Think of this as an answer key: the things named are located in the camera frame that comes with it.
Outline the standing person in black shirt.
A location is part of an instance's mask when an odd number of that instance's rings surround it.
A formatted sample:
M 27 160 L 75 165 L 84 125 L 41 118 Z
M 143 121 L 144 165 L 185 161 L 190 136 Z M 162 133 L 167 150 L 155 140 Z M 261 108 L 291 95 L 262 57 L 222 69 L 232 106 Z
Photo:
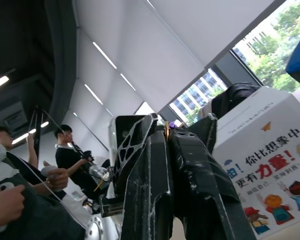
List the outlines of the standing person in black shirt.
M 80 187 L 81 191 L 91 200 L 98 201 L 100 195 L 105 195 L 108 186 L 98 183 L 89 173 L 89 167 L 92 165 L 92 158 L 85 157 L 76 149 L 68 146 L 73 143 L 72 128 L 69 125 L 62 124 L 54 131 L 57 139 L 55 159 L 59 168 L 64 168 L 68 172 L 70 179 Z

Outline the operator in dark shirt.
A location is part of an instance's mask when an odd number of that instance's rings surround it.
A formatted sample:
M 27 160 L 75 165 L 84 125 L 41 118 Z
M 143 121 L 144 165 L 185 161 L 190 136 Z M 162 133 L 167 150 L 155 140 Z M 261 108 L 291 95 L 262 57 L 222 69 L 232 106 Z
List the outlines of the operator in dark shirt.
M 23 185 L 24 209 L 21 216 L 0 227 L 0 240 L 85 240 L 86 229 L 73 219 L 62 203 L 51 198 L 47 180 L 29 182 L 6 155 L 12 138 L 0 126 L 0 190 Z

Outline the white handheld controller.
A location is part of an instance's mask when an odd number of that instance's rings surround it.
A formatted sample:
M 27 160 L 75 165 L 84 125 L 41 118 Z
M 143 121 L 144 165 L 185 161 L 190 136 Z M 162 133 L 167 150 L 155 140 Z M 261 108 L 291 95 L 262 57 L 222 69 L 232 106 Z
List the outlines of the white handheld controller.
M 54 178 L 57 176 L 57 174 L 52 174 L 51 171 L 57 169 L 56 166 L 54 165 L 48 165 L 48 166 L 45 166 L 41 169 L 40 173 L 46 177 L 46 178 Z

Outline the white device with dark panel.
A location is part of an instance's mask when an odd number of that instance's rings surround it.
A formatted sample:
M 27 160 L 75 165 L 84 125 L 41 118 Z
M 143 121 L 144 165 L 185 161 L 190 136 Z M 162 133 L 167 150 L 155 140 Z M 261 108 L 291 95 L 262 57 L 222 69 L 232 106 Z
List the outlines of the white device with dark panel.
M 118 115 L 115 116 L 108 126 L 110 165 L 113 167 L 116 162 L 118 147 L 128 136 L 133 125 L 142 118 L 137 115 Z

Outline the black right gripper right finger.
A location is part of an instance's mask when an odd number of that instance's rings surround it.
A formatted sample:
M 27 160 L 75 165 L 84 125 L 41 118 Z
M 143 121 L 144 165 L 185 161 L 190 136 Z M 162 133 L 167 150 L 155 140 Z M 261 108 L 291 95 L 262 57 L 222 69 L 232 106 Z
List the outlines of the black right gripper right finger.
M 174 215 L 186 240 L 257 240 L 234 184 L 212 155 L 217 120 L 210 113 L 169 133 Z

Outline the small purple object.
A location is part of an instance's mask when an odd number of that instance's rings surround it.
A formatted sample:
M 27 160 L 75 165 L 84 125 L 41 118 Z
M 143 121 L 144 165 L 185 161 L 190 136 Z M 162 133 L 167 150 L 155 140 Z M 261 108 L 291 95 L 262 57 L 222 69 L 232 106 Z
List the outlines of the small purple object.
M 171 121 L 170 123 L 169 123 L 169 127 L 171 128 L 171 129 L 174 129 L 174 128 L 182 128 L 183 126 L 184 126 L 184 122 L 181 122 L 181 121 L 179 121 L 178 119 L 176 119 L 175 121 Z

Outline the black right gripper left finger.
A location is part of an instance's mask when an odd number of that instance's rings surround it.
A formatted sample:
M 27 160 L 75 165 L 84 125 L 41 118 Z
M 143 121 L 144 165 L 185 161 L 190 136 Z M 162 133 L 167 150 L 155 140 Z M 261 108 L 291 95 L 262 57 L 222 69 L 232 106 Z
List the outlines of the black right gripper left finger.
M 170 240 L 174 203 L 169 148 L 158 116 L 114 120 L 114 191 L 123 196 L 120 240 Z

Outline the operator bare hand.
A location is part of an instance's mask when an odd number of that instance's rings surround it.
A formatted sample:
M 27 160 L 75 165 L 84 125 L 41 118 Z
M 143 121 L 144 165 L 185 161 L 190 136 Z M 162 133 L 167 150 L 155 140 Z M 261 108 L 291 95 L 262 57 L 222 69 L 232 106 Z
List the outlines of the operator bare hand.
M 0 190 L 0 227 L 18 219 L 24 209 L 24 185 Z
M 53 166 L 46 161 L 43 162 L 43 165 L 44 167 Z M 46 178 L 49 186 L 54 192 L 60 192 L 68 186 L 69 177 L 66 169 L 57 167 L 57 169 L 52 170 L 50 173 L 57 175 L 56 177 Z

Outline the black backpack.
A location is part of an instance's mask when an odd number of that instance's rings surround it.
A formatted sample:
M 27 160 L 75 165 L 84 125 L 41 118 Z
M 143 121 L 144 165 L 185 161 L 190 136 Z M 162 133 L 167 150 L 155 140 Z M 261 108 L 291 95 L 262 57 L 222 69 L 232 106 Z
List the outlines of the black backpack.
M 215 115 L 219 120 L 260 88 L 260 86 L 244 82 L 233 84 L 200 108 L 197 114 L 197 122 L 209 114 Z

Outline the black stand with rods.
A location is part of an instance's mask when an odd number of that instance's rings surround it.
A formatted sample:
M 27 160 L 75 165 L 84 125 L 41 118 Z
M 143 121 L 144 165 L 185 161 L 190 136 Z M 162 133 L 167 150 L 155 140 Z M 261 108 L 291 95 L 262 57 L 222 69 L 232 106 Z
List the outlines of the black stand with rods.
M 29 134 L 33 134 L 34 151 L 40 157 L 41 138 L 46 132 L 58 128 L 67 113 L 67 108 L 53 104 L 50 110 L 45 110 L 40 105 L 33 107 L 33 112 L 28 125 Z

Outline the white box with cartoon print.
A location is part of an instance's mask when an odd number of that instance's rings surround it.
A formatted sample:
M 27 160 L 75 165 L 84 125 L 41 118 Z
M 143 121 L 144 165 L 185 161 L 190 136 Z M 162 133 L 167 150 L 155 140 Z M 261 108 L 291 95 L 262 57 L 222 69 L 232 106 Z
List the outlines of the white box with cartoon print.
M 300 103 L 261 87 L 217 121 L 214 158 L 261 240 L 300 221 Z

